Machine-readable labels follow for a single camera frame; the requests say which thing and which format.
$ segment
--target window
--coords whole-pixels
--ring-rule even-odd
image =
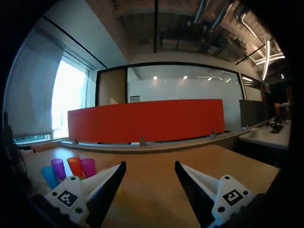
[[[52,95],[53,138],[68,137],[68,111],[86,107],[89,71],[65,56],[60,61]]]
[[[128,102],[180,99],[222,99],[225,130],[241,128],[239,100],[243,99],[236,73],[182,65],[128,68]]]
[[[35,143],[40,142],[43,140],[50,139],[49,135],[36,135],[36,136],[25,136],[21,138],[14,138],[16,144],[23,144],[23,143]]]
[[[261,90],[264,88],[263,83],[242,74],[245,93],[247,100],[263,101]]]

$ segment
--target window blind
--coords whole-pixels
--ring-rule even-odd
[[[62,55],[63,49],[37,30],[24,43],[4,101],[14,137],[52,133],[52,90]]]

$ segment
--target curved red panel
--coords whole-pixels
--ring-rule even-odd
[[[220,99],[113,104],[68,111],[69,138],[101,143],[169,141],[224,132]]]

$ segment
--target table surface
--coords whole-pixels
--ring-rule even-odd
[[[239,138],[243,141],[286,150],[289,144],[290,122],[285,123],[283,129],[278,134],[270,133],[271,130],[270,126],[263,126],[259,128],[256,136],[250,137],[249,132],[240,135]]]
[[[102,227],[198,227],[187,196],[174,171],[175,161],[219,179],[230,174],[254,193],[265,193],[279,169],[217,145],[155,154],[101,154],[62,147],[24,155],[35,193],[50,191],[41,168],[54,158],[94,158],[97,171],[126,161],[127,171]]]

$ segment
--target blue plastic cup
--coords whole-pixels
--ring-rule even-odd
[[[55,170],[52,166],[45,166],[41,169],[42,175],[51,189],[59,185]]]

